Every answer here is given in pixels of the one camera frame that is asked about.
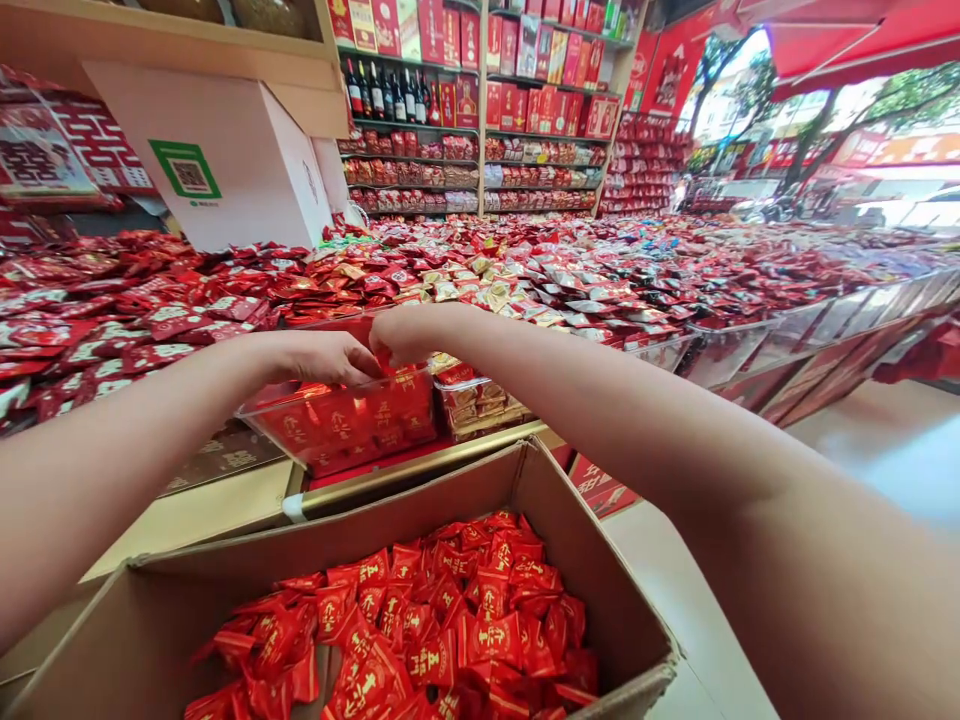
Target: gold trim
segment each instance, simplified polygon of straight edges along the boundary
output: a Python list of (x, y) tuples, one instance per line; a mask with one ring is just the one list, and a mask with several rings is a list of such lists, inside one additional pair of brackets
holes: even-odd
[(302, 512), (308, 516), (311, 512), (320, 510), (325, 505), (344, 500), (353, 495), (373, 490), (384, 485), (398, 482), (414, 475), (436, 470), (445, 465), (473, 460), (487, 453), (494, 452), (512, 445), (517, 440), (536, 435), (547, 426), (539, 420), (518, 425), (517, 427), (501, 430), (498, 433), (477, 438), (470, 442), (454, 445), (444, 450), (438, 450), (424, 457), (415, 458), (383, 470), (375, 470), (366, 475), (344, 480), (330, 487), (311, 490), (303, 494)]

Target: tiled floor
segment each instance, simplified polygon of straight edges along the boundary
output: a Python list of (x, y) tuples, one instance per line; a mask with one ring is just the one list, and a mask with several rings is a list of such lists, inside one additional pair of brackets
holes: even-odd
[[(960, 397), (917, 383), (867, 383), (790, 434), (908, 512), (960, 536)], [(640, 503), (604, 522), (686, 656), (652, 720), (777, 714), (670, 521)]]

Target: cardboard box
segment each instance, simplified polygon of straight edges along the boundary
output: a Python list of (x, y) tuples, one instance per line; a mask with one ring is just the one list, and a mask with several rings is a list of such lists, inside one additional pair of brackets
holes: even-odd
[(377, 27), (373, 19), (372, 0), (348, 0), (353, 42), (357, 50), (377, 52)]
[(537, 54), (539, 52), (540, 37), (543, 30), (540, 19), (533, 15), (524, 15), (520, 18), (520, 40), (517, 46), (517, 77), (533, 78), (537, 73)]
[(577, 0), (563, 0), (563, 7), (560, 9), (560, 23), (567, 27), (573, 27), (574, 17), (577, 12)]
[(500, 129), (500, 103), (503, 98), (503, 83), (487, 81), (487, 130)]
[(457, 76), (457, 127), (480, 127), (480, 78)]
[(373, 4), (373, 21), (381, 55), (400, 57), (400, 16), (397, 0), (377, 0)]
[(417, 0), (397, 0), (397, 20), (400, 25), (400, 57), (404, 60), (422, 60)]
[(563, 63), (567, 56), (568, 33), (562, 30), (553, 31), (553, 44), (550, 46), (550, 68), (547, 72), (547, 82), (554, 85), (563, 83)]
[(443, 10), (443, 64), (460, 67), (460, 13)]
[[(602, 693), (591, 717), (644, 717), (676, 675), (676, 641), (536, 440), (360, 510), (128, 562), (103, 584), (9, 717), (182, 717), (189, 702), (223, 686), (215, 662), (191, 668), (190, 657), (239, 603), (279, 579), (354, 562), (505, 507), (526, 515), (567, 591), (587, 606), (585, 644), (599, 657)], [(319, 648), (320, 699), (294, 717), (319, 716), (339, 663), (338, 651)]]
[(553, 48), (553, 29), (544, 25), (537, 37), (537, 58), (534, 77), (543, 82), (550, 75), (550, 50)]
[(500, 72), (500, 48), (503, 42), (503, 18), (491, 15), (487, 25), (487, 73)]
[(500, 74), (517, 74), (517, 45), (520, 43), (520, 23), (517, 20), (503, 18), (503, 32), (500, 42)]
[(460, 64), (480, 69), (480, 16), (470, 12), (460, 13)]
[(350, 8), (343, 0), (327, 0), (330, 11), (330, 23), (333, 25), (333, 38), (337, 45), (355, 47), (353, 43), (353, 23), (350, 21)]
[(517, 109), (517, 86), (503, 83), (500, 100), (500, 130), (513, 132), (514, 113)]
[(563, 62), (563, 74), (560, 84), (577, 86), (577, 68), (580, 66), (580, 50), (583, 47), (583, 35), (570, 33), (567, 40), (567, 52)]
[(424, 62), (443, 64), (443, 0), (418, 0), (420, 52)]

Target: candy display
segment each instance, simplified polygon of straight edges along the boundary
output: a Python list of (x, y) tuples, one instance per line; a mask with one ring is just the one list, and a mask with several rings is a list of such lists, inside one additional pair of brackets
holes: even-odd
[(196, 652), (232, 679), (184, 718), (289, 717), (321, 697), (318, 646), (334, 649), (323, 720), (566, 717), (597, 700), (600, 668), (547, 552), (500, 510), (280, 580)]

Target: forearm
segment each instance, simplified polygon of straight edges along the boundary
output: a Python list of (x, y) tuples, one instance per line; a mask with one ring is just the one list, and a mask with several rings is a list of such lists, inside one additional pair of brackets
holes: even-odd
[(275, 370), (254, 336), (230, 340), (0, 443), (0, 651)]

